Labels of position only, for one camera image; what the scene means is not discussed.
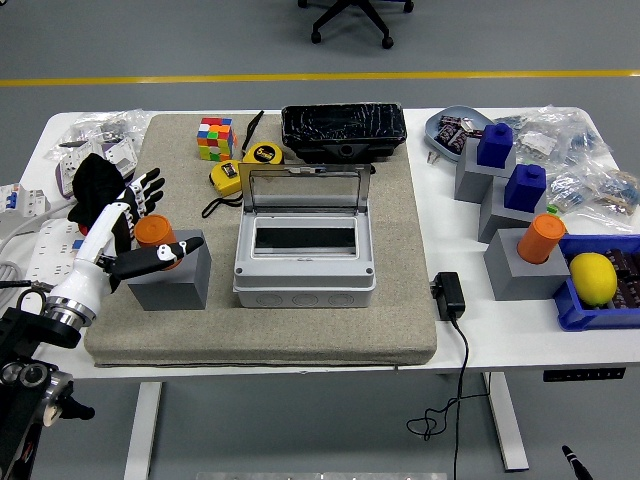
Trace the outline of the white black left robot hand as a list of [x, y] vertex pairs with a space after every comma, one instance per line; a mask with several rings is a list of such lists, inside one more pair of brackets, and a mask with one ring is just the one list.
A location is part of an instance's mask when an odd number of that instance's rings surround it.
[[170, 267], [204, 245], [192, 237], [159, 246], [134, 248], [134, 227], [162, 198], [164, 179], [155, 168], [129, 184], [104, 207], [73, 261], [72, 271], [53, 288], [43, 313], [62, 323], [88, 326], [104, 297], [122, 280]]

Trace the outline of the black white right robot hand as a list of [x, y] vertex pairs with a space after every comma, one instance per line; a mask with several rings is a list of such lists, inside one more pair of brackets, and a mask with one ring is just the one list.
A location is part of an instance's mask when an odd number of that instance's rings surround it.
[[573, 452], [573, 450], [567, 446], [563, 445], [561, 447], [562, 452], [571, 466], [574, 475], [578, 480], [593, 480], [594, 477], [586, 468], [586, 466], [581, 462], [581, 460], [577, 457], [577, 455]]

